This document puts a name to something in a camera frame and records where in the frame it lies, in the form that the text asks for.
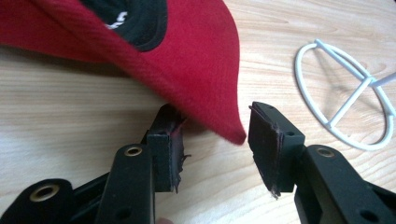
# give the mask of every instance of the cap brim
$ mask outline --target cap brim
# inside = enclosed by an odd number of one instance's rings
[[[235,144],[246,134],[237,106],[239,40],[221,0],[168,1],[163,42],[140,52],[77,0],[0,3],[0,41],[89,62],[112,62]]]

